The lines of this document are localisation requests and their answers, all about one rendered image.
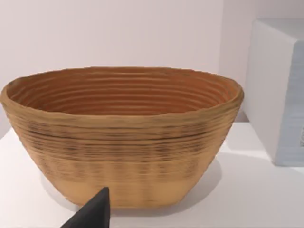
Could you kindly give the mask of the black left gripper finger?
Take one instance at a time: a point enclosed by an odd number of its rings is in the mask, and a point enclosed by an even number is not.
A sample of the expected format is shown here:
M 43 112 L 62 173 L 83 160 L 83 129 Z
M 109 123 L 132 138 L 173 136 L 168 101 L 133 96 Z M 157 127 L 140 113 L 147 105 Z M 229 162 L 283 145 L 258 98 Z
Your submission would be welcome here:
M 110 191 L 104 187 L 60 228 L 110 228 L 110 218 Z

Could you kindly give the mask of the woven tan basket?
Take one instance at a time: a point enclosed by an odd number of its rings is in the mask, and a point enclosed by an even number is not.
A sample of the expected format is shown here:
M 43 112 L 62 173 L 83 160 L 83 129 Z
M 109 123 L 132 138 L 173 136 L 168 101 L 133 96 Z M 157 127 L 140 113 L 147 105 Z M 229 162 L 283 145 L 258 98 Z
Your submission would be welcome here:
M 0 102 L 51 184 L 83 206 L 181 201 L 204 175 L 244 99 L 235 80 L 166 67 L 88 67 L 19 77 Z

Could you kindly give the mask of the pale microwave oven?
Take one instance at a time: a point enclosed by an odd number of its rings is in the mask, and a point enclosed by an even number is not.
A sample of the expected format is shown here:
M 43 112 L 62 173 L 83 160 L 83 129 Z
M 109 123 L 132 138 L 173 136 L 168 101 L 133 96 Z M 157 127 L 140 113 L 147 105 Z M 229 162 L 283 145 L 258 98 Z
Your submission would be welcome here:
M 254 22 L 244 112 L 275 165 L 304 167 L 304 19 Z

